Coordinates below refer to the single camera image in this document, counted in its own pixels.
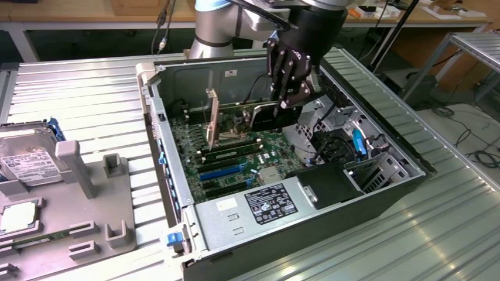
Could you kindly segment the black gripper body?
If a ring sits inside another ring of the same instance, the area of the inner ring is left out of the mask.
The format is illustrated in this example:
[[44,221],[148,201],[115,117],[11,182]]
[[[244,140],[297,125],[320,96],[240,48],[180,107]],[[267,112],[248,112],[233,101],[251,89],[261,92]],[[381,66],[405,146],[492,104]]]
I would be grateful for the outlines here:
[[347,8],[332,11],[311,6],[293,10],[289,21],[297,28],[277,31],[277,46],[309,55],[312,65],[317,66],[333,47],[347,15]]

